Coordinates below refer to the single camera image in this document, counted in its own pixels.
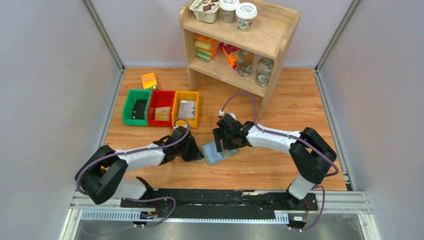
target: wooden table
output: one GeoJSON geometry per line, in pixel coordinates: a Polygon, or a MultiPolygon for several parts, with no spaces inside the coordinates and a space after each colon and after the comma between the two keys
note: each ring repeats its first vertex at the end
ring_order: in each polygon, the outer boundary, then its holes
{"type": "MultiPolygon", "coordinates": [[[[170,135],[170,127],[127,126],[123,124],[122,109],[129,89],[142,89],[140,76],[156,73],[161,90],[189,90],[186,68],[127,68],[116,102],[105,144],[113,149],[146,146],[170,135]]],[[[214,140],[212,129],[217,128],[218,113],[225,101],[242,92],[240,88],[205,77],[200,82],[199,126],[191,132],[199,146],[214,140]]],[[[254,95],[256,104],[262,97],[254,95]]],[[[252,121],[253,107],[245,96],[234,98],[226,107],[237,120],[252,121]]],[[[311,127],[334,146],[320,94],[310,68],[284,68],[260,124],[286,131],[302,131],[311,127]]],[[[244,147],[240,153],[208,166],[203,162],[184,162],[177,157],[173,162],[148,166],[126,176],[143,177],[153,188],[180,189],[245,189],[285,190],[298,174],[289,155],[264,147],[244,147]]],[[[322,185],[327,190],[346,190],[341,174],[326,178],[322,185]]]]}

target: wooden shelf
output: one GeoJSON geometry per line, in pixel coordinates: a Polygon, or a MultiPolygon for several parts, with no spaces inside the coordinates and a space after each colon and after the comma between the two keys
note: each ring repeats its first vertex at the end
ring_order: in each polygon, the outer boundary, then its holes
{"type": "Polygon", "coordinates": [[[258,61],[259,59],[255,59],[250,75],[246,77],[239,76],[236,70],[231,68],[222,52],[218,52],[210,62],[204,62],[198,58],[194,58],[188,67],[250,93],[264,97],[267,87],[259,86],[255,82],[255,71],[258,61]]]}
{"type": "Polygon", "coordinates": [[[201,79],[207,75],[261,96],[263,99],[257,115],[259,120],[273,94],[302,13],[262,0],[240,0],[241,3],[252,3],[257,8],[257,16],[253,20],[250,31],[243,32],[238,29],[237,21],[234,23],[224,22],[221,13],[213,23],[198,21],[193,11],[189,9],[193,2],[194,0],[189,0],[179,12],[179,25],[190,89],[195,91],[201,79]],[[221,52],[217,53],[210,62],[197,59],[198,49],[194,38],[196,34],[202,34],[274,59],[274,67],[268,85],[259,86],[255,83],[255,72],[259,61],[257,57],[254,58],[252,70],[247,77],[239,76],[229,66],[221,52]]]}
{"type": "Polygon", "coordinates": [[[255,54],[276,59],[289,24],[263,16],[256,16],[248,32],[238,30],[237,21],[226,23],[221,14],[214,23],[198,21],[193,15],[183,27],[186,30],[203,34],[221,42],[249,50],[255,54]]]}

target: yellow bin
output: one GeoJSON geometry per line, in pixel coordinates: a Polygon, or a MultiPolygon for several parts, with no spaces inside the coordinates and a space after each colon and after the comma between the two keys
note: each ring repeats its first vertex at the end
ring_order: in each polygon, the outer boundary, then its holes
{"type": "MultiPolygon", "coordinates": [[[[180,112],[180,102],[181,100],[186,101],[196,101],[196,110],[194,114],[194,119],[187,118],[187,122],[190,124],[192,128],[198,127],[199,122],[199,92],[198,91],[175,91],[175,98],[173,101],[172,108],[172,122],[174,122],[178,118],[178,113],[180,112]]],[[[176,125],[183,126],[185,124],[184,121],[177,121],[176,125]]]]}

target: white cup lid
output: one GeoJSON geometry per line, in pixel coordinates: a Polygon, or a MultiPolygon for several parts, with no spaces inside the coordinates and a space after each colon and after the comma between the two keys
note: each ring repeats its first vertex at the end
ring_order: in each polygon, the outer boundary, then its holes
{"type": "Polygon", "coordinates": [[[234,11],[239,6],[239,0],[220,0],[219,6],[225,11],[234,11]]]}
{"type": "Polygon", "coordinates": [[[242,19],[253,19],[258,15],[258,11],[256,10],[256,6],[250,2],[240,3],[235,10],[235,14],[237,17],[242,19]]]}

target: yellow package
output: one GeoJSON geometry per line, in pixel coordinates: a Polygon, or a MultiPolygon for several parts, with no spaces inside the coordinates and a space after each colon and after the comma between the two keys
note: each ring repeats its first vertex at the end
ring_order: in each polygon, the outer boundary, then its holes
{"type": "Polygon", "coordinates": [[[141,75],[141,83],[143,84],[143,89],[158,89],[156,75],[153,72],[141,75]]]}

